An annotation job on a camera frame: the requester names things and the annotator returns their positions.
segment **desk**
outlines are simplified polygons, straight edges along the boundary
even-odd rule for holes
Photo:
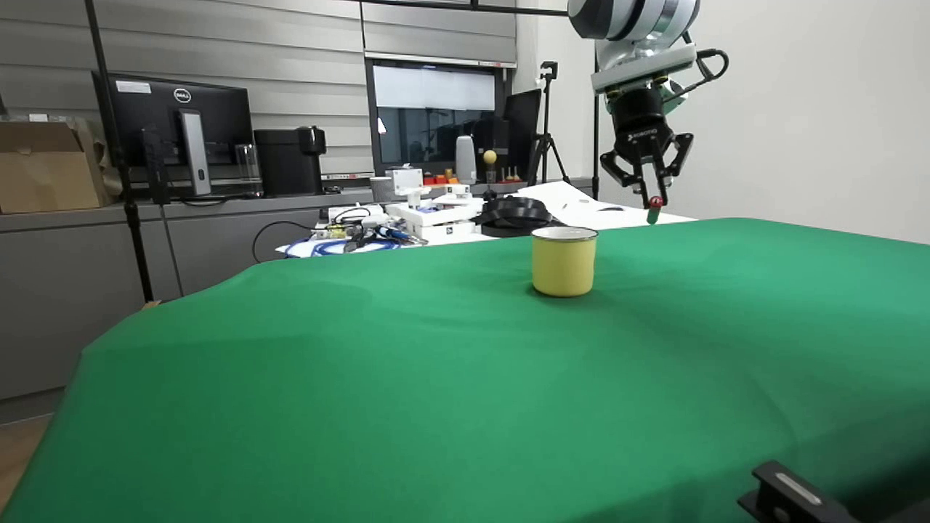
[[[782,459],[860,517],[930,479],[930,247],[616,230],[596,293],[529,241],[273,262],[84,352],[9,523],[744,520]]]

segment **paper cup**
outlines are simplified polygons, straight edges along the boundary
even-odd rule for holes
[[[546,296],[584,296],[593,291],[599,232],[581,227],[543,227],[532,232],[532,288]]]

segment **computer monitor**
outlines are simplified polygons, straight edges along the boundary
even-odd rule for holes
[[[93,84],[102,102],[105,84],[99,73],[93,73]],[[221,169],[235,166],[235,148],[253,142],[247,90],[110,73],[110,96],[116,105],[116,125],[105,122],[105,134],[108,142],[119,134],[125,148],[122,160],[125,169],[131,169],[134,186],[148,180],[145,169],[151,166],[154,151],[171,189],[186,192],[192,186],[189,139],[183,128],[192,113],[201,116],[206,166],[218,169],[218,177],[227,177],[224,183],[235,183],[230,177],[259,183],[247,180],[241,169]]]
[[[541,99],[543,99],[541,90],[514,93],[506,99],[509,166],[514,166],[523,180],[529,180],[529,157],[538,134]]]

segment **window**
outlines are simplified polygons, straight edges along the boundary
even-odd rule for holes
[[[456,137],[494,122],[500,99],[500,70],[369,61],[378,174],[404,163],[424,171],[450,169]]]

